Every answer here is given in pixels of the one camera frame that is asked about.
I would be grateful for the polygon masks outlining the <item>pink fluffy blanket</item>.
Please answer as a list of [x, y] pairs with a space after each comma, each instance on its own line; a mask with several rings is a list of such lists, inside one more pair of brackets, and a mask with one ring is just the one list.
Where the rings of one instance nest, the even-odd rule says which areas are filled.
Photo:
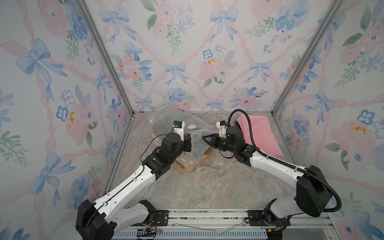
[[[275, 158], [283, 159], [283, 152], [272, 132], [268, 118], [266, 116], [249, 116], [249, 118], [251, 120], [252, 133], [256, 146]], [[244, 134], [246, 143], [251, 145], [250, 129], [246, 116], [241, 114], [241, 116], [237, 118], [237, 122]]]

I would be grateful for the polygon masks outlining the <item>clear plastic vacuum bag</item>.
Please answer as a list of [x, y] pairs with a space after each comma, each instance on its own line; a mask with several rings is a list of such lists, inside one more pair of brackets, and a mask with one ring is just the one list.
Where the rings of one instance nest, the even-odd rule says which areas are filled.
[[209, 166], [204, 159], [213, 150], [208, 142], [216, 126], [190, 113], [166, 106], [148, 114], [135, 129], [135, 140], [144, 144], [141, 162], [157, 177], [170, 168], [182, 174], [219, 171], [223, 164]]

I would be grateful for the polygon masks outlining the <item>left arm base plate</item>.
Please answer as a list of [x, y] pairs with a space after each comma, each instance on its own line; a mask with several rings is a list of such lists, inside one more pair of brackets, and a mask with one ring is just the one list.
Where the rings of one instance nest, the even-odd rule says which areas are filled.
[[156, 210], [149, 213], [143, 223], [135, 224], [134, 227], [166, 227], [169, 222], [169, 210]]

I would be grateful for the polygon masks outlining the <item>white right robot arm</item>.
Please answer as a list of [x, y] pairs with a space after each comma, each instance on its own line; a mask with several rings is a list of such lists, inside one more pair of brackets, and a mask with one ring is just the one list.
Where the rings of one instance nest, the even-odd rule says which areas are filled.
[[307, 214], [319, 217], [330, 211], [327, 204], [334, 195], [319, 168], [304, 168], [266, 154], [247, 144], [243, 132], [236, 126], [229, 127], [224, 136], [211, 134], [202, 139], [214, 149], [233, 153], [238, 162], [272, 174], [296, 190], [291, 197], [271, 200], [259, 214], [258, 220], [274, 226], [289, 216]]

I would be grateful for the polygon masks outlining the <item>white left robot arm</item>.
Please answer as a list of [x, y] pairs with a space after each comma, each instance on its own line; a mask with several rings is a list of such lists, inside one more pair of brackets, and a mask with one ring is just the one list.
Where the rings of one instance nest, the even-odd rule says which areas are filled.
[[174, 161], [192, 150], [190, 134], [168, 133], [143, 163], [123, 183], [94, 202], [80, 204], [76, 230], [84, 240], [110, 240], [115, 233], [134, 225], [155, 223], [156, 208], [147, 200], [128, 209], [125, 205], [141, 190], [170, 170]]

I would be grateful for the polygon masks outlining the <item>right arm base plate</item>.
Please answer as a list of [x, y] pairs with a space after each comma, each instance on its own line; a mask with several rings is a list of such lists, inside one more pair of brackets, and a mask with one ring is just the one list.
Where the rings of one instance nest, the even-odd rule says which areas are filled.
[[265, 213], [263, 210], [248, 210], [245, 223], [252, 227], [272, 227], [281, 228], [290, 226], [291, 222], [288, 218], [278, 219], [272, 213]]

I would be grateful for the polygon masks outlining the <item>grey fluffy blanket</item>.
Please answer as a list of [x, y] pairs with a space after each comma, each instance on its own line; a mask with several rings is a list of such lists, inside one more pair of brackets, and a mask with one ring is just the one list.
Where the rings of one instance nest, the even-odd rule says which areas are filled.
[[154, 117], [153, 130], [157, 135], [176, 132], [184, 128], [184, 134], [191, 137], [192, 150], [187, 153], [190, 160], [197, 162], [204, 158], [209, 145], [203, 136], [213, 134], [213, 126], [206, 121], [176, 109], [165, 109]]

